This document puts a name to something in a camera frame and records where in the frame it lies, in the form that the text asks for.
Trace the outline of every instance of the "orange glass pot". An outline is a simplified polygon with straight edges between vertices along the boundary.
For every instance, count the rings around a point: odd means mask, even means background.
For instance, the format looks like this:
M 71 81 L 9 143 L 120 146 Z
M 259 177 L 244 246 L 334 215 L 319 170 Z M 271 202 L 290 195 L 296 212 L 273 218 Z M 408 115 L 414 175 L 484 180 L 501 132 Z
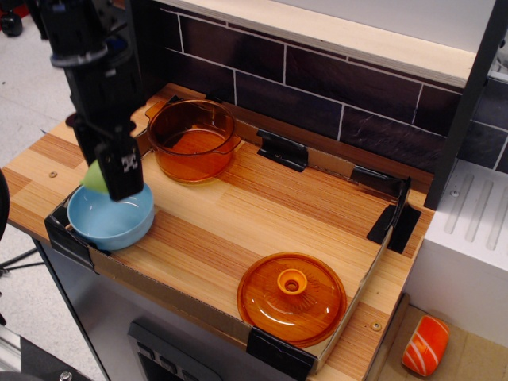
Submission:
M 234 116 L 213 101 L 159 102 L 146 116 L 157 163 L 177 181 L 194 183 L 219 175 L 241 142 Z
M 245 272 L 237 307 L 250 325 L 306 348 L 335 332 L 347 309 L 347 296 L 327 264 L 297 252 L 281 252 L 258 260 Z

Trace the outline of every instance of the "orange lid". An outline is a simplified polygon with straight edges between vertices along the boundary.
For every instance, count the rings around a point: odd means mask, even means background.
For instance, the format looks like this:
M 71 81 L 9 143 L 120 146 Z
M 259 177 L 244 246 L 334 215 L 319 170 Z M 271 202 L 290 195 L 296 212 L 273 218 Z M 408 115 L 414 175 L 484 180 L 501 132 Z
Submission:
M 311 256 L 282 252 L 258 260 L 237 293 L 240 316 L 299 348 L 330 336 L 346 311 L 341 280 Z

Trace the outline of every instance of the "orange sushi toy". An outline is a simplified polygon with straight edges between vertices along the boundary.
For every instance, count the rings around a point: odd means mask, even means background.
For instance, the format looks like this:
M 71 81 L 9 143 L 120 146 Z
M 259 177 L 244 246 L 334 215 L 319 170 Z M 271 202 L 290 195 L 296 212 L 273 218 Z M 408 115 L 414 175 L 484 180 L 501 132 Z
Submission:
M 419 375 L 432 375 L 445 354 L 450 328 L 440 319 L 421 318 L 406 350 L 402 363 Z

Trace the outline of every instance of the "light blue bowl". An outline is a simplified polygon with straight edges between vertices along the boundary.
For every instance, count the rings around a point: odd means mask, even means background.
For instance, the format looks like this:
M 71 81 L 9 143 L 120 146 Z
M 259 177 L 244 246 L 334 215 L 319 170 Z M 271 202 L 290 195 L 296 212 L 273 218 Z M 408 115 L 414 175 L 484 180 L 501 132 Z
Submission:
M 74 230 L 100 250 L 119 250 L 139 241 L 153 223 L 153 194 L 143 190 L 120 201 L 80 187 L 71 197 L 67 216 Z

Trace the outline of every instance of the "gray floor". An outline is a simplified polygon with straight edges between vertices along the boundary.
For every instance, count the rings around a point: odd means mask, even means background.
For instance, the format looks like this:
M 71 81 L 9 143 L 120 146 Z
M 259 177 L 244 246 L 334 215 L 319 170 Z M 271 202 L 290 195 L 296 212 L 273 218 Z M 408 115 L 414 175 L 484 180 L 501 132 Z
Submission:
M 30 16 L 23 33 L 0 33 L 0 167 L 74 112 L 64 72 L 52 67 L 51 48 Z M 29 236 L 7 226 L 0 262 L 33 248 Z M 40 262 L 38 254 L 19 264 Z M 0 314 L 7 328 L 89 378 L 104 380 L 45 266 L 0 277 Z

